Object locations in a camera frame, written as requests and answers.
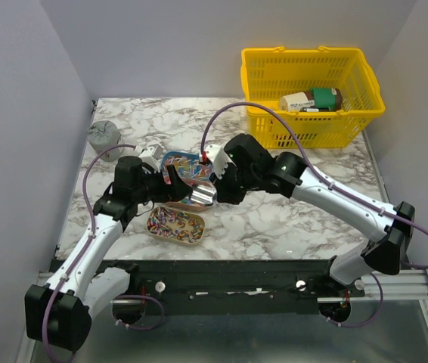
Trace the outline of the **pink tray star candies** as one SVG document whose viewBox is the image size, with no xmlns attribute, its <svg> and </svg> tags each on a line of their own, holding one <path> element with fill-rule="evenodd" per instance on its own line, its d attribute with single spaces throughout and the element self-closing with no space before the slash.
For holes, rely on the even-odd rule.
<svg viewBox="0 0 428 363">
<path fill-rule="evenodd" d="M 190 181 L 189 185 L 191 187 L 193 185 L 211 185 L 211 186 L 213 186 L 212 183 L 210 183 L 209 181 Z M 176 208 L 176 209 L 185 209 L 185 210 L 199 211 L 199 212 L 204 211 L 210 207 L 210 206 L 201 206 L 201 205 L 192 203 L 189 200 L 189 197 L 186 197 L 185 199 L 180 200 L 178 202 L 167 202 L 167 203 L 165 203 L 165 206 Z"/>
</svg>

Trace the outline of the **silver metal scoop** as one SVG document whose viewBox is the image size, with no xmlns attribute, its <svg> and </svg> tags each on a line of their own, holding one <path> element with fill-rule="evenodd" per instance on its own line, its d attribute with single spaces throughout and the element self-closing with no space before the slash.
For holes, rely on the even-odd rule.
<svg viewBox="0 0 428 363">
<path fill-rule="evenodd" d="M 212 206 L 217 198 L 217 190 L 211 185 L 193 185 L 189 200 L 201 206 Z"/>
</svg>

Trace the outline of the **blue tray clear lollipops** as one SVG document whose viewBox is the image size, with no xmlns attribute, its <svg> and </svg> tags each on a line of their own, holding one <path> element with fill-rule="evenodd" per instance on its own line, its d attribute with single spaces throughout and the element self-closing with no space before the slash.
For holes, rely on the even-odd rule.
<svg viewBox="0 0 428 363">
<path fill-rule="evenodd" d="M 197 181 L 208 181 L 212 173 L 211 165 L 201 164 L 196 154 L 181 151 L 167 152 L 161 161 L 161 170 L 168 176 L 166 167 L 173 165 L 181 178 Z"/>
</svg>

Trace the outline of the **beige tray rainbow lollipops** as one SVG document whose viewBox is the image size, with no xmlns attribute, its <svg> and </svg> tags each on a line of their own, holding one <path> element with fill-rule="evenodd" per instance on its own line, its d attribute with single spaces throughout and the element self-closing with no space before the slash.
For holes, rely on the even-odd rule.
<svg viewBox="0 0 428 363">
<path fill-rule="evenodd" d="M 205 235 L 206 223 L 196 214 L 158 206 L 147 218 L 146 230 L 150 236 L 183 246 L 198 245 Z"/>
</svg>

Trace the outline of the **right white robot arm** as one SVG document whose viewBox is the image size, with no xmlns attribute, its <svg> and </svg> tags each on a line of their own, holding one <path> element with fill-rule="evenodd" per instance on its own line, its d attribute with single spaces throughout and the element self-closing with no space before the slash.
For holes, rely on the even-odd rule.
<svg viewBox="0 0 428 363">
<path fill-rule="evenodd" d="M 360 231 L 367 242 L 333 257 L 320 277 L 321 290 L 337 296 L 357 278 L 378 271 L 397 275 L 411 241 L 415 208 L 372 200 L 336 183 L 302 157 L 271 155 L 253 136 L 239 134 L 225 146 L 210 145 L 201 155 L 212 163 L 212 183 L 220 203 L 239 204 L 249 191 L 280 194 L 309 203 Z"/>
</svg>

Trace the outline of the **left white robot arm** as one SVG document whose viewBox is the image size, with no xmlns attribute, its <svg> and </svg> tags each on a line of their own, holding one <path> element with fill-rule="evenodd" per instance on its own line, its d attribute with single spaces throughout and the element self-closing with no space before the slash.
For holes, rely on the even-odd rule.
<svg viewBox="0 0 428 363">
<path fill-rule="evenodd" d="M 180 201 L 192 194 L 174 166 L 169 180 L 139 157 L 120 157 L 113 181 L 95 204 L 88 203 L 91 221 L 73 252 L 43 284 L 32 285 L 24 297 L 26 335 L 32 340 L 77 352 L 94 318 L 85 301 L 88 288 L 106 252 L 145 204 Z"/>
</svg>

